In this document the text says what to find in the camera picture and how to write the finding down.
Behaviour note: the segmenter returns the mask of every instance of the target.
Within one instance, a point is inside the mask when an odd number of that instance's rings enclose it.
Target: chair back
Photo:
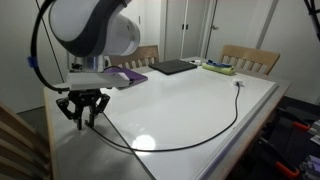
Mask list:
[[[0,102],[0,178],[50,179],[48,141]]]
[[[159,62],[158,46],[141,46],[128,56],[110,56],[112,66],[138,68]]]
[[[225,45],[221,52],[220,62],[268,75],[279,57],[280,54],[274,52],[235,45]]]

